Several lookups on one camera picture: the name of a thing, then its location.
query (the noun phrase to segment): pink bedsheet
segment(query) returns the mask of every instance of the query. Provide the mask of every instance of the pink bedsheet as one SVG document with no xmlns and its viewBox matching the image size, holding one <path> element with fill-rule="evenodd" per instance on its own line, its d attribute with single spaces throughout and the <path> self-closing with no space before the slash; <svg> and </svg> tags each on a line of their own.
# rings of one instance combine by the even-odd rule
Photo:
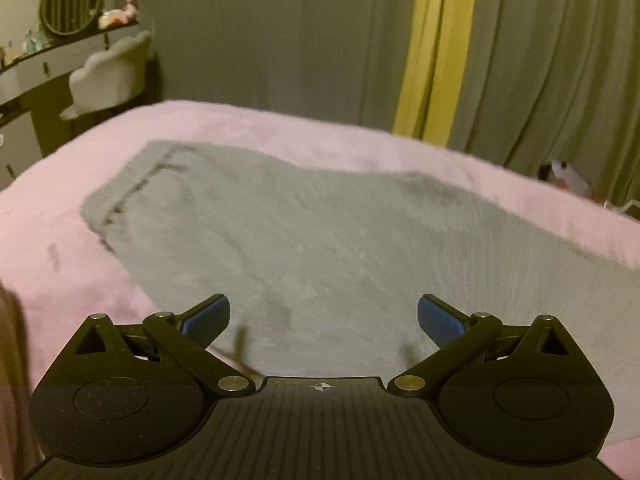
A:
<svg viewBox="0 0 640 480">
<path fill-rule="evenodd" d="M 153 139 L 250 148 L 313 168 L 421 171 L 587 250 L 640 268 L 640 225 L 633 220 L 469 156 L 364 128 L 166 102 L 88 131 L 0 195 L 0 279 L 23 304 L 33 386 L 89 314 L 107 312 L 126 324 L 155 310 L 79 215 L 84 198 Z M 640 439 L 605 448 L 601 459 L 626 480 L 640 480 L 638 450 Z"/>
</svg>

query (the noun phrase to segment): round mirror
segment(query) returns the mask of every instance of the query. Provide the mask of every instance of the round mirror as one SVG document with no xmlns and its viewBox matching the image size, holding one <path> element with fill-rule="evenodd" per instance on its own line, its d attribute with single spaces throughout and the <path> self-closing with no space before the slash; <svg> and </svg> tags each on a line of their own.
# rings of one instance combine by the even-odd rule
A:
<svg viewBox="0 0 640 480">
<path fill-rule="evenodd" d="M 72 36 L 95 23 L 102 0 L 40 0 L 40 22 L 56 36 Z"/>
</svg>

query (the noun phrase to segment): vanity table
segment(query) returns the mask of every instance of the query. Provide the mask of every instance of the vanity table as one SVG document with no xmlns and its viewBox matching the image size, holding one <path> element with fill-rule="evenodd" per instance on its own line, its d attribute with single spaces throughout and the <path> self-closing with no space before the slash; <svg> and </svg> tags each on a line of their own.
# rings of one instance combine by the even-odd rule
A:
<svg viewBox="0 0 640 480">
<path fill-rule="evenodd" d="M 136 23 L 100 31 L 41 50 L 0 72 L 0 191 L 69 140 L 58 119 L 70 104 L 68 75 L 91 54 L 141 30 Z"/>
</svg>

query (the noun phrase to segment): triangular cutout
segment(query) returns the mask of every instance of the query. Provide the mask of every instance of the triangular cutout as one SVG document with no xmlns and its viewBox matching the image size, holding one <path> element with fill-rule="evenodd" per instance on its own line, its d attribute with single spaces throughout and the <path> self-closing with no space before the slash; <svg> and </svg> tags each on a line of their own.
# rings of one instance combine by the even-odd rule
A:
<svg viewBox="0 0 640 480">
<path fill-rule="evenodd" d="M 549 335 L 546 338 L 545 345 L 542 347 L 543 354 L 553 355 L 569 355 L 569 352 L 564 348 L 562 342 L 558 339 L 554 330 L 549 331 Z"/>
<path fill-rule="evenodd" d="M 106 351 L 107 348 L 104 345 L 104 341 L 100 337 L 100 334 L 98 334 L 95 326 L 92 326 L 78 345 L 76 355 L 95 354 Z"/>
</svg>

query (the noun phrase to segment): metal pin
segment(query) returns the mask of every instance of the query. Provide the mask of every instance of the metal pin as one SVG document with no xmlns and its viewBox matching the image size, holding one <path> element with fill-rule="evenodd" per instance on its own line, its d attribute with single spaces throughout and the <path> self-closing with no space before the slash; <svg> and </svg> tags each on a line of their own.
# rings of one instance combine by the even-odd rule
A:
<svg viewBox="0 0 640 480">
<path fill-rule="evenodd" d="M 218 381 L 218 386 L 226 392 L 239 392 L 249 385 L 249 381 L 239 375 L 229 375 Z"/>
<path fill-rule="evenodd" d="M 422 377 L 415 375 L 402 375 L 395 378 L 394 384 L 406 392 L 415 392 L 424 388 L 426 383 Z"/>
</svg>

